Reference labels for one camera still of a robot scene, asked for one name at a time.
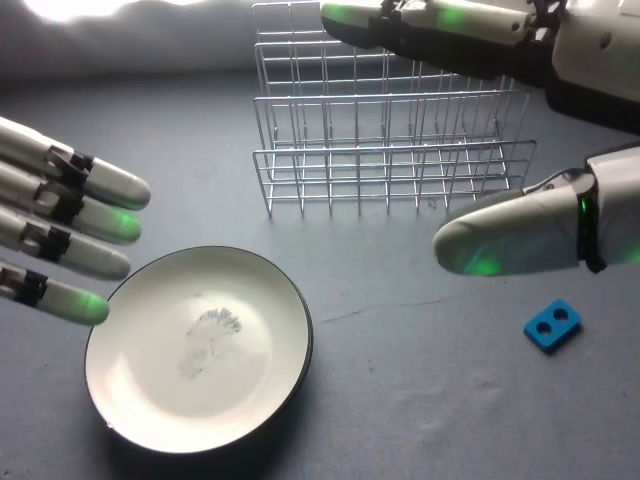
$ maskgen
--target bright light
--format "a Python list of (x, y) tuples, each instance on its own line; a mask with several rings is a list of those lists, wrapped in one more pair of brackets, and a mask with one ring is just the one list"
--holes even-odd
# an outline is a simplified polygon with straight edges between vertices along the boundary
[(161, 1), (191, 5), (203, 0), (23, 0), (34, 13), (47, 20), (67, 22), (78, 17), (107, 17), (129, 3)]

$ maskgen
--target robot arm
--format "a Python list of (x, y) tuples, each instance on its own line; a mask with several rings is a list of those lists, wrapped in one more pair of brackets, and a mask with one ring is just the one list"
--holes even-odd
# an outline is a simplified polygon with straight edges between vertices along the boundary
[[(143, 180), (3, 118), (0, 157), (1, 246), (104, 280), (128, 275), (127, 257), (93, 238), (138, 239), (140, 223), (125, 209), (148, 203)], [(98, 295), (1, 261), (0, 297), (84, 325), (109, 313)]]
[[(468, 76), (508, 75), (543, 88), (556, 111), (640, 133), (640, 0), (346, 2), (321, 10), (339, 40)], [(433, 245), (442, 267), (469, 275), (640, 262), (640, 146), (481, 199)]]

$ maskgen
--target blue object with two holes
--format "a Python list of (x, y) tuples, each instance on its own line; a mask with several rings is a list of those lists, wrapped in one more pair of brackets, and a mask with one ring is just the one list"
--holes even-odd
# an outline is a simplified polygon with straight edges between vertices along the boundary
[(556, 300), (524, 326), (524, 334), (549, 354), (578, 333), (581, 320), (567, 302)]

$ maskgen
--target dish rack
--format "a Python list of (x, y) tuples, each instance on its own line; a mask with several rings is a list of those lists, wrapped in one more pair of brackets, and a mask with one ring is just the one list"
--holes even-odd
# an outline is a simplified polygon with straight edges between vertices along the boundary
[(322, 28), (320, 2), (253, 7), (261, 96), (253, 154), (277, 202), (409, 200), (419, 211), (522, 186), (536, 144), (519, 135), (529, 93), (514, 81), (361, 50)]

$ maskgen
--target plate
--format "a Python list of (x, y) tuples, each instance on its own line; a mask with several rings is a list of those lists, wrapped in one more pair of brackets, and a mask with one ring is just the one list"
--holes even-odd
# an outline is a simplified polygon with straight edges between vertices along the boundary
[(296, 286), (274, 264), (230, 247), (172, 253), (109, 299), (92, 329), (85, 375), (107, 423), (165, 453), (228, 445), (291, 399), (313, 331)]

